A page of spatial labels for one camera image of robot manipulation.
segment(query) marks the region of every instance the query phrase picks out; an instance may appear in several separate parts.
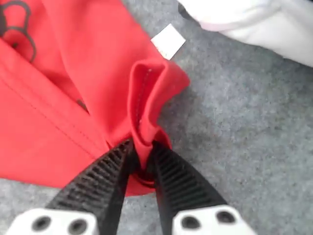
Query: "white tag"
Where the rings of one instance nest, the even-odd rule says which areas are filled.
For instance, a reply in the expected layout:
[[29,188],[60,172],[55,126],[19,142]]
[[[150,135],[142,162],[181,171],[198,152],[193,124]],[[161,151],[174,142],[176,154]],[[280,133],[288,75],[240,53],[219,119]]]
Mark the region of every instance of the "white tag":
[[160,33],[151,39],[161,55],[170,60],[186,40],[178,33],[178,31],[169,24]]

